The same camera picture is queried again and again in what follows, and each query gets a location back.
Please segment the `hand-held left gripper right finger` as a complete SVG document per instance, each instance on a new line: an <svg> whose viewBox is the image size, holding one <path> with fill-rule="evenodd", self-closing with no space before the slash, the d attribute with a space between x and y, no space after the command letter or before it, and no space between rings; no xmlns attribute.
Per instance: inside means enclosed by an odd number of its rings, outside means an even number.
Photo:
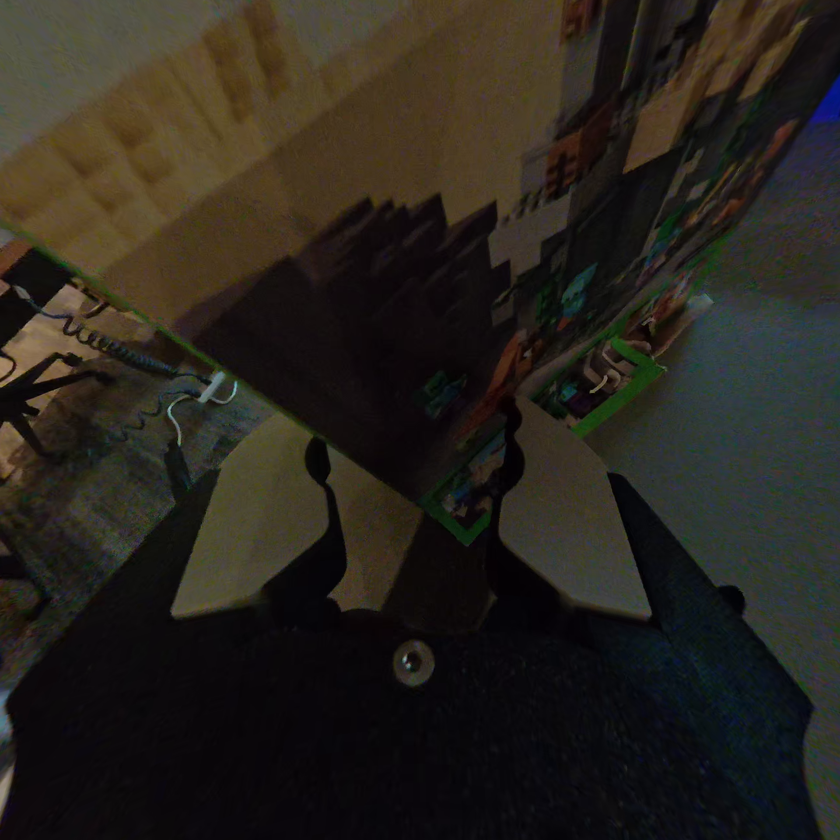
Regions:
<svg viewBox="0 0 840 840"><path fill-rule="evenodd" d="M603 462L530 400L502 401L490 478L491 621L579 611L645 621L652 608Z"/></svg>

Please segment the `green toy brick box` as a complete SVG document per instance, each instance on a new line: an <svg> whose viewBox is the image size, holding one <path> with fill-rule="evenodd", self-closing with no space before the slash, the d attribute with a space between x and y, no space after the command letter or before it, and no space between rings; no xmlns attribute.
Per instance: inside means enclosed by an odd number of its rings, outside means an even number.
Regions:
<svg viewBox="0 0 840 840"><path fill-rule="evenodd" d="M2 225L470 544L837 80L838 2L2 2Z"/></svg>

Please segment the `black metal frame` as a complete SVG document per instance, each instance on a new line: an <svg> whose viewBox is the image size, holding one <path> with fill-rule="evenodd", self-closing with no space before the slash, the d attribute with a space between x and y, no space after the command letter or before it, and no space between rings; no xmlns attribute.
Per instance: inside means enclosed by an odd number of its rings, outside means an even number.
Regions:
<svg viewBox="0 0 840 840"><path fill-rule="evenodd" d="M30 420L39 415L32 402L87 380L110 386L116 379L106 371L87 367L80 356L68 351L52 352L26 370L19 367L7 352L8 344L39 315L40 308L70 284L71 275L17 238L2 245L1 262L2 361L9 364L8 371L2 373L1 425L12 427L37 456L57 460L58 454L45 448L32 428Z"/></svg>

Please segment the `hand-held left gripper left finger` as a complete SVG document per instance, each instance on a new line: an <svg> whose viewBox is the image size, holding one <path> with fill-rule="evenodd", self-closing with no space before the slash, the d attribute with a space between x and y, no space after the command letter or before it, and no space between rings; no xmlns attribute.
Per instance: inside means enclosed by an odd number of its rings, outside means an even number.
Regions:
<svg viewBox="0 0 840 840"><path fill-rule="evenodd" d="M327 497L305 465L311 440L305 427L274 415L226 457L171 607L174 618L249 604L326 532Z"/></svg>

